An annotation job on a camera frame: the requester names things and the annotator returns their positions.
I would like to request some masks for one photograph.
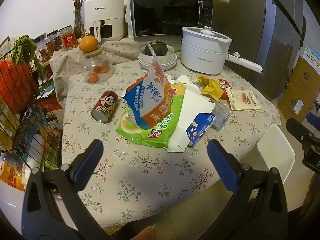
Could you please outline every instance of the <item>blue snack box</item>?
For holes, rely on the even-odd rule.
[[[188,144],[189,147],[193,147],[193,145],[200,139],[207,128],[212,125],[215,117],[216,116],[212,113],[199,113],[196,116],[196,118],[186,130],[187,135],[190,139],[190,142]]]

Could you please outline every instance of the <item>green snack bag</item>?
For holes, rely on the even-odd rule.
[[[139,145],[167,148],[169,137],[172,135],[179,121],[186,84],[171,84],[171,88],[171,113],[166,118],[161,120],[155,127],[142,130],[129,121],[130,117],[128,112],[130,108],[128,107],[123,113],[119,127],[116,130],[117,133]]]

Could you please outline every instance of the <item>white chair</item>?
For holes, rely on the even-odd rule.
[[[277,125],[272,124],[269,127],[257,143],[257,149],[269,169],[276,167],[279,170],[282,183],[284,183],[296,156],[287,138]]]

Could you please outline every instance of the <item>vase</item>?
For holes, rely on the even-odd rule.
[[[75,9],[73,11],[73,14],[75,16],[75,24],[74,24],[75,35],[76,35],[76,39],[79,39],[84,36],[84,25],[82,23],[82,18],[81,18],[81,9]]]

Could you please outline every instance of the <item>red bag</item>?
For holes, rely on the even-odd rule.
[[[29,66],[15,67],[11,61],[0,61],[0,97],[14,115],[35,103],[35,93],[38,93],[38,87]]]
[[[231,88],[232,87],[229,85],[229,83],[227,81],[225,81],[224,79],[219,79],[219,85],[220,87],[223,89],[223,93],[221,95],[221,97],[223,99],[228,99],[228,95],[227,95],[227,92],[226,92],[226,88]]]

